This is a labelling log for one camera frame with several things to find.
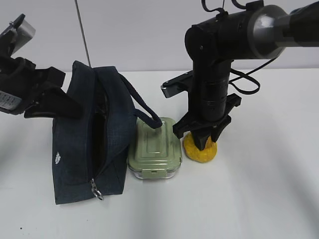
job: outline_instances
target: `gray wall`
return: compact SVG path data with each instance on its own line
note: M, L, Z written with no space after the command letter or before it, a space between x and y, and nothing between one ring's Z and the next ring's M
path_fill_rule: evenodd
M222 0L206 0L209 8ZM184 47L186 30L214 17L200 0L78 0L93 66L115 65L121 71L187 70L192 62ZM287 12L315 0L265 0ZM70 71L73 60L86 62L73 0L2 0L0 28L20 13L36 28L36 35L15 56L39 68L55 66ZM231 0L226 10L236 12ZM264 61L237 61L238 69ZM286 49L269 68L317 68L319 49Z

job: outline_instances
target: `label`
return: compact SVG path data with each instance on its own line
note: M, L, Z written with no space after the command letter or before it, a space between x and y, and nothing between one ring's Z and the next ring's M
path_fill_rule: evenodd
M55 164L58 164L61 160L61 156L59 154L59 152L57 152L56 156L55 156Z
M13 111L21 103L22 99L0 91L0 107L6 110Z

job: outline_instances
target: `bag handle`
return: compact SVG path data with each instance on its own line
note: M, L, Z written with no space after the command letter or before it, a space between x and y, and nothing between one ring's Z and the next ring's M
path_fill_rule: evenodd
M119 74L122 81L124 82L126 88L128 88L131 96L136 100L137 103L139 103L140 106L143 107L144 110L146 110L151 116L149 117L147 114L144 112L135 109L134 110L134 115L139 117L143 122L145 122L149 127L151 128L159 128L162 126L161 119L157 116L157 114L152 111L150 107L146 105L142 97L139 95L139 93L134 89L134 87L131 85L131 83L121 74Z

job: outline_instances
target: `white table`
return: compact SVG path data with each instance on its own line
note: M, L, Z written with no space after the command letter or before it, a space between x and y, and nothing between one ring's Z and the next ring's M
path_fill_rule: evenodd
M165 99L160 85L179 74L124 73L151 108L175 120L187 95ZM255 73L261 90L231 112L213 161L184 156L178 174L162 181L128 171L124 193L102 202L56 206L52 120L0 114L0 238L319 238L318 75Z

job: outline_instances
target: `yellow sponge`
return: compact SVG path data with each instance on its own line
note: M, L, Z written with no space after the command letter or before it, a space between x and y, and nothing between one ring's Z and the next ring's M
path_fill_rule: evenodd
M206 142L205 149L200 151L194 143L193 136L191 133L185 136L183 141L183 146L186 155L197 162L207 163L212 160L217 153L217 143L211 141L211 137L208 138Z

